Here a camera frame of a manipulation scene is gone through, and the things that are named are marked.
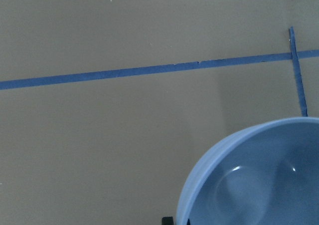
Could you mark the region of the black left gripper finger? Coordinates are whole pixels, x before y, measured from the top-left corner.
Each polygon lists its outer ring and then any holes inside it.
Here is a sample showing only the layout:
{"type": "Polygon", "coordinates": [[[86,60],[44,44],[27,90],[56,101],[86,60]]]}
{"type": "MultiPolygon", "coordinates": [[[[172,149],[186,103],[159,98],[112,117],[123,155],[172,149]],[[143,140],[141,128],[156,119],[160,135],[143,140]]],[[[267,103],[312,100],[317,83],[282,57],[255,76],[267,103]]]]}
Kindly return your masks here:
{"type": "Polygon", "coordinates": [[[161,225],[174,225],[173,217],[162,217],[161,225]]]}

